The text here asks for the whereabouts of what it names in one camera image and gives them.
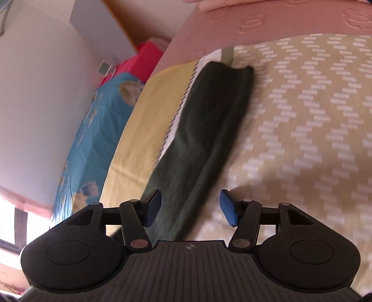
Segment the dark green knit garment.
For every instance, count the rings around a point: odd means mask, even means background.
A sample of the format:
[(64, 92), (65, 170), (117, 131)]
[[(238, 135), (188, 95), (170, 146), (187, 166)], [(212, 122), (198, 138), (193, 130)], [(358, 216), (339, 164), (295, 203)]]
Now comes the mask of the dark green knit garment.
[(152, 172), (161, 207), (146, 233), (152, 244), (183, 240), (192, 229), (235, 143), (255, 81), (253, 67), (209, 62), (183, 107), (175, 137)]

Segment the blue floral blanket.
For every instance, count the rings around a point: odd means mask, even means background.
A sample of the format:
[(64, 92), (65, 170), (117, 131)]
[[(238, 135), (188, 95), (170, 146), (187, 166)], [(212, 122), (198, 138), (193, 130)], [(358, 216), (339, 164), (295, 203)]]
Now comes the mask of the blue floral blanket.
[(54, 202), (54, 225), (99, 202), (120, 137), (143, 88), (143, 81), (125, 72), (93, 94), (62, 171)]

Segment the beige yellow patterned quilt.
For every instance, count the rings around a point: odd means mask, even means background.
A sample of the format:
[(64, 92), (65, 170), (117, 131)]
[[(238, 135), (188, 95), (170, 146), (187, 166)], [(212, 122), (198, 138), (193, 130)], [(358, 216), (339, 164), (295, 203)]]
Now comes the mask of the beige yellow patterned quilt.
[(361, 254), (353, 288), (371, 292), (371, 36), (316, 33), (216, 50), (146, 83), (105, 180), (106, 207), (141, 197), (208, 62), (252, 66), (255, 88), (227, 163), (191, 240), (229, 241), (219, 192), (264, 206), (289, 202)]

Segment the red blanket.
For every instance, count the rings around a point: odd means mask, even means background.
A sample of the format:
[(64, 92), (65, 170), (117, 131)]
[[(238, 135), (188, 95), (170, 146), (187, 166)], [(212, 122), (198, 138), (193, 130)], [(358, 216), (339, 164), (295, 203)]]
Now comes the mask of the red blanket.
[(104, 85), (113, 77), (122, 73), (129, 73), (141, 82), (146, 82), (152, 75), (167, 48), (167, 43), (155, 40), (149, 40), (140, 44), (138, 53), (132, 58), (115, 66), (112, 72), (104, 76), (100, 85)]

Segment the pink embossed bedsheet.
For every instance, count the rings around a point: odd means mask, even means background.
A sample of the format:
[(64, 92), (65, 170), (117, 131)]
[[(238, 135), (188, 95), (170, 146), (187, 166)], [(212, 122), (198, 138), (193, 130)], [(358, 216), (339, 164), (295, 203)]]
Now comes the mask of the pink embossed bedsheet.
[(155, 68), (160, 72), (217, 49), (312, 33), (371, 34), (371, 5), (359, 1), (262, 1), (193, 10)]

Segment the small white wall device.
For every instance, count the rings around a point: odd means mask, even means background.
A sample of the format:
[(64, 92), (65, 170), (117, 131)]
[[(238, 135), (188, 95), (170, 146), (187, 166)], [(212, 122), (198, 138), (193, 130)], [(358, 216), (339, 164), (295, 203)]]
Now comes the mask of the small white wall device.
[(99, 65), (99, 68), (97, 70), (98, 74), (101, 74), (103, 76), (106, 76), (108, 72), (110, 72), (112, 65), (109, 64), (106, 61), (102, 61), (101, 64)]

